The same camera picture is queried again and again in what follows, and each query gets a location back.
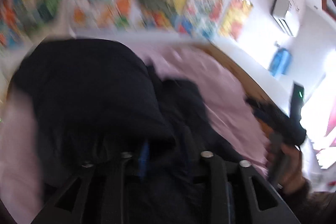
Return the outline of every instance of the red object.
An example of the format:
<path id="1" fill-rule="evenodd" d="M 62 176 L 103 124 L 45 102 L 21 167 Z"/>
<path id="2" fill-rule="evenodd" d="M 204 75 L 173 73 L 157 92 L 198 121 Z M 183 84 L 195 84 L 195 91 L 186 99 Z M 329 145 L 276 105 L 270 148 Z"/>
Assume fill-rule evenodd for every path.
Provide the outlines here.
<path id="1" fill-rule="evenodd" d="M 336 181 L 331 181 L 328 183 L 328 186 L 335 186 L 336 185 Z"/>
<path id="2" fill-rule="evenodd" d="M 6 37 L 0 33 L 0 44 L 3 45 L 3 46 L 6 46 Z"/>
<path id="3" fill-rule="evenodd" d="M 187 33 L 187 31 L 183 28 L 182 24 L 180 24 L 180 26 L 178 27 L 178 31 L 180 33 Z"/>
<path id="4" fill-rule="evenodd" d="M 329 116 L 329 122 L 327 127 L 327 132 L 325 133 L 325 136 L 328 136 L 328 134 L 336 127 L 336 99 L 334 100 L 333 108 L 331 109 L 330 116 Z"/>
<path id="5" fill-rule="evenodd" d="M 231 36 L 237 40 L 238 37 L 240 36 L 240 33 L 242 31 L 243 25 L 240 22 L 233 22 L 231 24 Z"/>
<path id="6" fill-rule="evenodd" d="M 217 20 L 221 14 L 222 11 L 222 3 L 219 2 L 216 4 L 216 6 L 214 7 L 212 13 L 210 14 L 210 19 L 211 20 Z"/>

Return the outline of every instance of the metal rivet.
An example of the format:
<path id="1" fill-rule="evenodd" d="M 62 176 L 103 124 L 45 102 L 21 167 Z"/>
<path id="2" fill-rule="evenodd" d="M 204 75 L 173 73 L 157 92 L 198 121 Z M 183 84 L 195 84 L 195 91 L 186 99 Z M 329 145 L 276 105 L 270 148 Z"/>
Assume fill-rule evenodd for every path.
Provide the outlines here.
<path id="1" fill-rule="evenodd" d="M 250 167 L 250 166 L 251 166 L 251 163 L 250 163 L 248 160 L 241 160 L 241 161 L 239 162 L 239 165 L 240 165 L 241 167 Z"/>
<path id="2" fill-rule="evenodd" d="M 213 157 L 213 153 L 210 152 L 210 151 L 203 151 L 203 152 L 201 152 L 201 156 L 203 158 L 211 158 L 211 157 Z"/>
<path id="3" fill-rule="evenodd" d="M 132 157 L 132 154 L 130 152 L 122 152 L 121 157 L 124 159 L 129 159 Z"/>

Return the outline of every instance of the bright light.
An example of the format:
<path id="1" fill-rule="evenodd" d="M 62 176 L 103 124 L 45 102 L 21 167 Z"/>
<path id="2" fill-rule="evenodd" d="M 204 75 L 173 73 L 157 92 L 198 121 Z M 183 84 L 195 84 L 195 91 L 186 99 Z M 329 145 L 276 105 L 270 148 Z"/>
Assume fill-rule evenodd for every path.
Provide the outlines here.
<path id="1" fill-rule="evenodd" d="M 334 74 L 336 73 L 336 51 L 333 50 L 330 52 L 325 59 L 324 62 L 324 69 L 327 74 Z"/>

